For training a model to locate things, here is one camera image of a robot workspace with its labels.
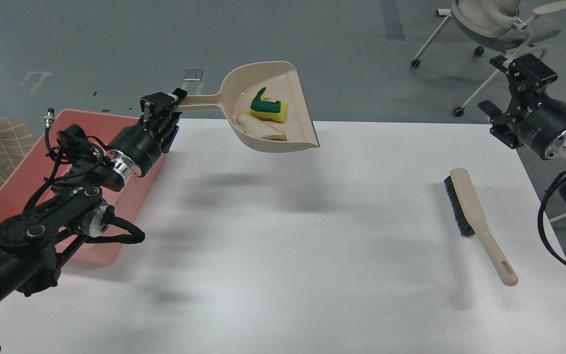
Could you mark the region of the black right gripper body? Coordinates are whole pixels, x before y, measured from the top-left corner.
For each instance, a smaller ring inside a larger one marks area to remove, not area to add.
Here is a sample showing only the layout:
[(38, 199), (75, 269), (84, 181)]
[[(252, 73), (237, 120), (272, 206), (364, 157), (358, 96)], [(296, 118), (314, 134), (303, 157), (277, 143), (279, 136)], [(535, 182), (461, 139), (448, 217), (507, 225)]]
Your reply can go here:
[(524, 106), (515, 100), (505, 112), (508, 123), (492, 123), (491, 135), (512, 149), (526, 146), (543, 160), (566, 160), (566, 103), (548, 96)]

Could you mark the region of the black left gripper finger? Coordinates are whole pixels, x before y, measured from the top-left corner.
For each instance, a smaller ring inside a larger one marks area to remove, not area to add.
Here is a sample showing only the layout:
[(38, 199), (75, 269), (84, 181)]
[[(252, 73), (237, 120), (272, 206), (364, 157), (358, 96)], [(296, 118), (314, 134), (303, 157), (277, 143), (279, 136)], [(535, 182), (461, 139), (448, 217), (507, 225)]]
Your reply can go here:
[(175, 108), (187, 98), (187, 91), (176, 88), (171, 93), (157, 92), (140, 98), (140, 123), (168, 123)]

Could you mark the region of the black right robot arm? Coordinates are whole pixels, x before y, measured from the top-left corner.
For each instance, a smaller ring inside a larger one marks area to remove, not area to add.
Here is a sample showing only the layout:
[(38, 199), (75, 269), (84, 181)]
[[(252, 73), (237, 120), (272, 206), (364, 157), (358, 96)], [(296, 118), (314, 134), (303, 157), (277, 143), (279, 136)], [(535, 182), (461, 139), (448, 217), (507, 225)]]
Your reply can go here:
[[(566, 103), (550, 97), (546, 89), (557, 80), (557, 74), (539, 58), (525, 54), (515, 59), (498, 55), (490, 64), (508, 81), (510, 102), (505, 110), (489, 100), (478, 103), (490, 121), (490, 134), (509, 148), (521, 146), (539, 158), (566, 161)], [(537, 213), (539, 237), (546, 250), (566, 267), (544, 233), (544, 215), (555, 192), (566, 203), (566, 171), (561, 172), (545, 191)]]

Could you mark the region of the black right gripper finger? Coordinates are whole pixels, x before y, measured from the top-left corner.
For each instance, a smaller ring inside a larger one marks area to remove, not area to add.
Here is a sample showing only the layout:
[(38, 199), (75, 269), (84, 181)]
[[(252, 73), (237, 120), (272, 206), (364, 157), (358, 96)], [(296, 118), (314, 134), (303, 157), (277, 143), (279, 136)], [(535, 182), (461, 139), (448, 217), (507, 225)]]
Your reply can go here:
[(509, 121), (509, 115), (488, 99), (479, 102), (478, 109), (489, 117), (490, 123), (508, 123)]
[(509, 83), (510, 96), (520, 104), (535, 104), (547, 96), (548, 86), (558, 74), (533, 54), (525, 54), (505, 65), (506, 58), (498, 55), (489, 63), (503, 72)]

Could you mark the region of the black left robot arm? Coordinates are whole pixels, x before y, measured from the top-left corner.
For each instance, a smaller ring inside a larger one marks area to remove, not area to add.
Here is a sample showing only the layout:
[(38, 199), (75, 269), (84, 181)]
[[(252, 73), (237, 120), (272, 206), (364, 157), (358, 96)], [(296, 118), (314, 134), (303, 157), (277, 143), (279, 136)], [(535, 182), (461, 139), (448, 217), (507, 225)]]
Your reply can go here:
[(128, 177), (144, 177), (179, 131), (186, 90), (140, 100), (142, 116), (105, 144), (76, 124), (50, 145), (53, 110), (45, 116), (45, 146), (53, 161), (22, 213), (0, 222), (0, 301), (14, 291), (30, 296), (55, 287), (61, 268), (84, 244), (138, 244), (144, 231), (116, 216), (103, 190), (121, 191)]

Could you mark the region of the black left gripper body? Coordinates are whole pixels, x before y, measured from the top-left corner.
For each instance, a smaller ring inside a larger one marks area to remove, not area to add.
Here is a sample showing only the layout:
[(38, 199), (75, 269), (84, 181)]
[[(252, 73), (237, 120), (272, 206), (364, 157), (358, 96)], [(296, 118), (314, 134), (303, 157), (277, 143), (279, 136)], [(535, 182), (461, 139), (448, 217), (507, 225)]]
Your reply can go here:
[(179, 131), (179, 116), (140, 117), (130, 127), (125, 127), (108, 144), (109, 150), (119, 151), (130, 158), (139, 169), (137, 175), (145, 176), (166, 154)]

